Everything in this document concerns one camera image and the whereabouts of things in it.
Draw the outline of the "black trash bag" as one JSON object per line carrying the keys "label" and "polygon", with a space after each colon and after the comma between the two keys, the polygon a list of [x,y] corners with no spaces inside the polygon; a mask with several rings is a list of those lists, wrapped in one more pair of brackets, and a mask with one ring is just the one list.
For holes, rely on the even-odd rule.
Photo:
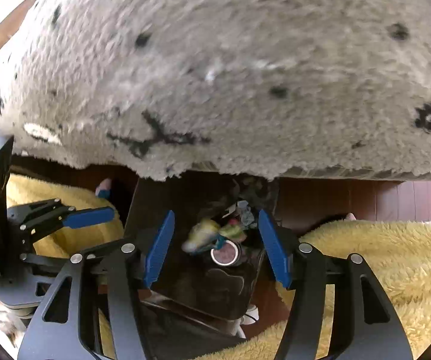
{"label": "black trash bag", "polygon": [[127,216],[128,235],[157,228],[168,211],[175,214],[175,230],[163,268],[151,289],[195,311],[221,320],[237,320],[250,303],[262,267],[264,248],[257,227],[246,230],[241,257],[222,267],[209,251],[189,254],[183,242],[203,219],[220,218],[239,201],[253,215],[273,213],[279,192],[276,181],[250,175],[189,172],[164,181],[140,179]]}

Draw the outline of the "yellow fluffy clothing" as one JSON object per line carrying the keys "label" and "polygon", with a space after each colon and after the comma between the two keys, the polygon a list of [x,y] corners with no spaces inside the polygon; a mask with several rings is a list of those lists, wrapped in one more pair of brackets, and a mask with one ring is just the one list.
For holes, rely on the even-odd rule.
{"label": "yellow fluffy clothing", "polygon": [[[99,208],[108,202],[93,192],[48,183],[23,175],[11,175],[7,184],[7,206],[60,197],[78,209]],[[68,258],[84,248],[118,240],[124,228],[115,214],[108,224],[76,230],[62,230],[36,243],[36,253]],[[321,252],[347,257],[349,251],[364,256],[381,282],[401,320],[412,354],[417,359],[431,345],[431,223],[376,223],[356,220],[325,224],[301,238]],[[234,348],[195,359],[274,359],[286,321],[278,322]]]}

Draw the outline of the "colourful crumpled wrapper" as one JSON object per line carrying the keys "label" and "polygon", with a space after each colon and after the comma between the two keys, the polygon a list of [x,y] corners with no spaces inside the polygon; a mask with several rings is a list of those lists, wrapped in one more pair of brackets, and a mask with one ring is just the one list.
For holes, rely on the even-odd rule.
{"label": "colourful crumpled wrapper", "polygon": [[219,250],[227,240],[242,242],[246,237],[238,219],[229,219],[222,226],[212,219],[203,219],[190,230],[188,238],[182,244],[182,250],[188,254]]}

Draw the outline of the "round metal can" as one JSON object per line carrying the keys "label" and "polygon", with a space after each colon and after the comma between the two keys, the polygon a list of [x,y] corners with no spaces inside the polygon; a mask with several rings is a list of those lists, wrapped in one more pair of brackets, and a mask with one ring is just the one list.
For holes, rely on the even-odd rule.
{"label": "round metal can", "polygon": [[220,267],[231,267],[236,265],[241,257],[241,250],[238,244],[226,240],[219,249],[211,250],[211,259]]}

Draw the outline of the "grey patterned fleece blanket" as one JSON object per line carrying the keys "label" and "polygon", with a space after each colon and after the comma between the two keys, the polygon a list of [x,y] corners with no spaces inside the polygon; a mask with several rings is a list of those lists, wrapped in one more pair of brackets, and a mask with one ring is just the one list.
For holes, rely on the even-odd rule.
{"label": "grey patterned fleece blanket", "polygon": [[71,167],[431,180],[431,0],[36,0],[0,136]]}

